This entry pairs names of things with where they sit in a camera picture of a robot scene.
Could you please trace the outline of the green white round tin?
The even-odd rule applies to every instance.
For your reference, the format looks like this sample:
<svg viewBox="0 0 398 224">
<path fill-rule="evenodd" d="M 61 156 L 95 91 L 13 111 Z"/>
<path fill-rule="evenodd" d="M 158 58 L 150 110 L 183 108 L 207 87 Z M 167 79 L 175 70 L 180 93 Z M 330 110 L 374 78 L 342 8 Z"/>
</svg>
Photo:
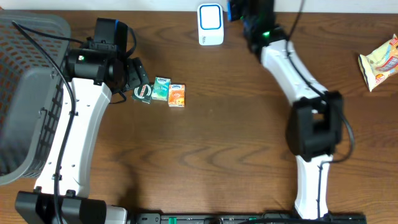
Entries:
<svg viewBox="0 0 398 224">
<path fill-rule="evenodd" d="M 132 99 L 150 104 L 152 99 L 152 90 L 152 84 L 139 85 L 133 90 Z"/>
</svg>

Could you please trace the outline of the teal Kleenex tissue pack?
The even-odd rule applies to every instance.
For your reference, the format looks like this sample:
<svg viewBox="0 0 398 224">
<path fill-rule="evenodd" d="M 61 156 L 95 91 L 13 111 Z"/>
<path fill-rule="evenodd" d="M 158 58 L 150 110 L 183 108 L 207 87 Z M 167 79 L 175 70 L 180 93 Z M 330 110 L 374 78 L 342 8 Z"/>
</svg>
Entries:
<svg viewBox="0 0 398 224">
<path fill-rule="evenodd" d="M 153 100 L 167 101 L 171 79 L 156 77 L 151 97 Z"/>
</svg>

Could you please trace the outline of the orange Kleenex tissue pack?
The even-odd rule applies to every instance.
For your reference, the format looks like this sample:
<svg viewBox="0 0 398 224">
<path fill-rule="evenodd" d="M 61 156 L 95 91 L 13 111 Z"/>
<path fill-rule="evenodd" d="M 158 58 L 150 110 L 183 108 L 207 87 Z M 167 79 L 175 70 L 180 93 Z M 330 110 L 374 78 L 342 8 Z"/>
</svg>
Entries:
<svg viewBox="0 0 398 224">
<path fill-rule="evenodd" d="M 185 106 L 185 85 L 172 84 L 169 86 L 168 105 L 179 108 Z"/>
</svg>

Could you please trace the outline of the white blue snack bag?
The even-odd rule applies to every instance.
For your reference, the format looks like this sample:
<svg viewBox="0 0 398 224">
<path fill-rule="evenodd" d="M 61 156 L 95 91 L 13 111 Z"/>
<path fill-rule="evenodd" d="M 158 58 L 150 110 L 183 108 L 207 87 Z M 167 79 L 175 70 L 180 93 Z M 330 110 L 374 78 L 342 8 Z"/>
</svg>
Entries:
<svg viewBox="0 0 398 224">
<path fill-rule="evenodd" d="M 370 92 L 390 76 L 397 74 L 397 36 L 386 41 L 369 55 L 359 54 L 359 68 Z"/>
</svg>

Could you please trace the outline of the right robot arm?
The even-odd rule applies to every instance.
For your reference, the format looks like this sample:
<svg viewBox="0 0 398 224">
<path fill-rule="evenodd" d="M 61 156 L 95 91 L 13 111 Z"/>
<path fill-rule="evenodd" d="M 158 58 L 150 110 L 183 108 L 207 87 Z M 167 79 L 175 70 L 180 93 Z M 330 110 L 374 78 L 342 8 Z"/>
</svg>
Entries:
<svg viewBox="0 0 398 224">
<path fill-rule="evenodd" d="M 285 139 L 297 161 L 295 211 L 302 219 L 326 220 L 328 171 L 342 136 L 342 96 L 308 71 L 294 48 L 293 33 L 276 23 L 273 1 L 228 0 L 227 12 L 229 21 L 243 23 L 250 51 L 289 101 Z"/>
</svg>

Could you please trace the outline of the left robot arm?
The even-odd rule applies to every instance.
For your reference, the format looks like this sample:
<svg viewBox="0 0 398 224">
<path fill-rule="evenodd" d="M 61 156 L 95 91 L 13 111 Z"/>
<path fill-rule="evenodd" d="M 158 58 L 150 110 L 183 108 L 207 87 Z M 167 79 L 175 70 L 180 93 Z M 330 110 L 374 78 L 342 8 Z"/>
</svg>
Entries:
<svg viewBox="0 0 398 224">
<path fill-rule="evenodd" d="M 116 19 L 99 18 L 95 34 L 65 57 L 58 71 L 67 96 L 44 169 L 32 192 L 19 192 L 15 208 L 27 223 L 127 223 L 125 208 L 89 197 L 98 130 L 114 94 L 149 82 L 127 40 L 134 31 Z"/>
</svg>

